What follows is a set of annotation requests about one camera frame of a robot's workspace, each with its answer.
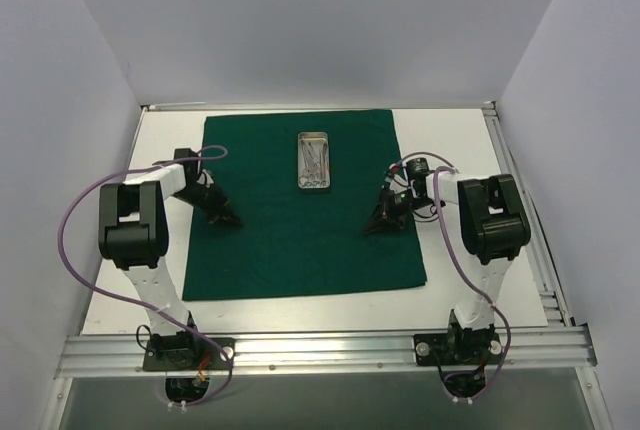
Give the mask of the silver curved hemostat forceps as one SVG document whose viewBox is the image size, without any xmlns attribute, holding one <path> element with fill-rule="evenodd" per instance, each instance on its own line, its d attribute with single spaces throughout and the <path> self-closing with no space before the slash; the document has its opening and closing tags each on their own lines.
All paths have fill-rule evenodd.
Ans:
<svg viewBox="0 0 640 430">
<path fill-rule="evenodd" d="M 317 164 L 317 185 L 320 188 L 328 188 L 330 186 L 330 170 L 328 163 L 329 145 L 327 142 L 322 144 Z"/>
</svg>

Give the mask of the green surgical cloth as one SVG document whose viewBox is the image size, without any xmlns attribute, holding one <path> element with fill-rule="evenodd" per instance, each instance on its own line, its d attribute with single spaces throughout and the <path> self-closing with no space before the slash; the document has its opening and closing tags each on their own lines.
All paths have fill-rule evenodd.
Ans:
<svg viewBox="0 0 640 430">
<path fill-rule="evenodd" d="M 330 187 L 297 182 L 297 140 L 329 140 Z M 240 224 L 192 217 L 183 297 L 187 301 L 300 297 L 423 286 L 413 225 L 364 235 L 386 168 L 400 157 L 388 110 L 210 117 L 205 146 L 228 155 L 206 163 Z"/>
</svg>

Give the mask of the silver straight hemostat forceps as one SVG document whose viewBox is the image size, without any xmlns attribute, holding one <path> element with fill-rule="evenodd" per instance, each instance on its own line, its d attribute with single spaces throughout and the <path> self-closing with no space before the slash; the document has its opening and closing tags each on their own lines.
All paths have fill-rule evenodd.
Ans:
<svg viewBox="0 0 640 430">
<path fill-rule="evenodd" d="M 321 157 L 317 148 L 310 142 L 307 143 L 307 176 L 313 186 L 317 186 L 322 177 Z"/>
</svg>

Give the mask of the silver metal instrument tray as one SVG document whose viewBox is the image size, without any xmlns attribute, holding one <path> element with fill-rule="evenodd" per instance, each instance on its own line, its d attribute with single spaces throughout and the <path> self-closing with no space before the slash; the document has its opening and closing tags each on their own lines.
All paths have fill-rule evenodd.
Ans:
<svg viewBox="0 0 640 430">
<path fill-rule="evenodd" d="M 329 138 L 326 132 L 301 132 L 297 138 L 297 185 L 304 192 L 331 188 Z"/>
</svg>

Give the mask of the silver surgical scissors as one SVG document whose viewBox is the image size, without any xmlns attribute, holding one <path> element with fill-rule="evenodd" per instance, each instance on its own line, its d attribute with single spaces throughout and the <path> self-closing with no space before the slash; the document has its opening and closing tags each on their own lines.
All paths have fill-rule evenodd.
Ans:
<svg viewBox="0 0 640 430">
<path fill-rule="evenodd" d="M 301 185 L 305 185 L 308 181 L 309 178 L 307 176 L 307 159 L 308 159 L 308 155 L 307 155 L 307 141 L 304 139 L 301 139 L 299 142 L 299 146 L 300 146 L 300 158 L 301 158 L 301 169 L 299 171 L 299 183 Z"/>
</svg>

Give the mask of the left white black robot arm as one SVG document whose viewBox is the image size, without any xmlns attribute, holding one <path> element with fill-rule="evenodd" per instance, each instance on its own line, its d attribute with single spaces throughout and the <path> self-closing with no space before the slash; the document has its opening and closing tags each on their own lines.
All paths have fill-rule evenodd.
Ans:
<svg viewBox="0 0 640 430">
<path fill-rule="evenodd" d="M 191 312 L 178 296 L 166 255 L 170 236 L 165 202 L 175 198 L 199 210 L 207 222 L 240 227 L 230 198 L 204 163 L 203 150 L 174 151 L 171 161 L 99 191 L 98 246 L 101 256 L 121 270 L 136 289 L 137 304 L 150 323 L 155 351 L 179 369 L 194 367 L 202 355 Z"/>
</svg>

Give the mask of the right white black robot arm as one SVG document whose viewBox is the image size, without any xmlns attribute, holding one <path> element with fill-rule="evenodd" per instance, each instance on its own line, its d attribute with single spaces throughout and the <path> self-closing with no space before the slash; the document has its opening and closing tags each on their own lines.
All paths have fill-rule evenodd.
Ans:
<svg viewBox="0 0 640 430">
<path fill-rule="evenodd" d="M 456 330 L 444 338 L 455 362 L 480 350 L 476 333 L 494 327 L 496 304 L 507 270 L 531 239 L 531 228 L 515 178 L 510 174 L 469 176 L 430 152 L 415 152 L 389 166 L 366 235 L 403 229 L 425 207 L 435 211 L 454 269 L 467 287 L 451 316 Z"/>
</svg>

